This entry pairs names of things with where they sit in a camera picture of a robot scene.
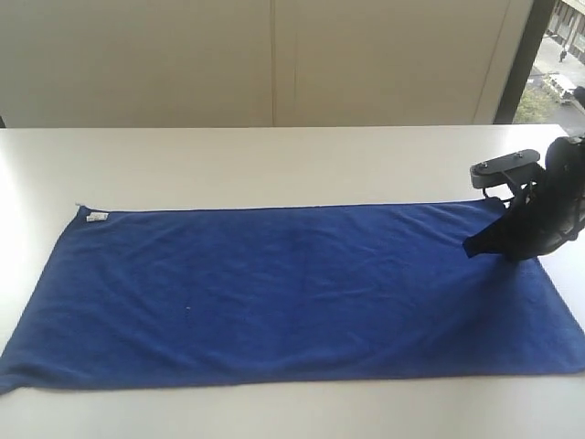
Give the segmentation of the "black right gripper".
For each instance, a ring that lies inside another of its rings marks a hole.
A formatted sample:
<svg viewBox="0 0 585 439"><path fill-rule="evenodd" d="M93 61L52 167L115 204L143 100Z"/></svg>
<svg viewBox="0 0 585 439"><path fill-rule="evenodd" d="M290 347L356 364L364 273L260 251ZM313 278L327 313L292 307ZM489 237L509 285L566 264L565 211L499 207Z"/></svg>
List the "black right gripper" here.
<svg viewBox="0 0 585 439"><path fill-rule="evenodd" d="M510 261L548 255L584 228L584 138L560 137L548 147L536 183L498 220L463 241L468 258L499 254Z"/></svg>

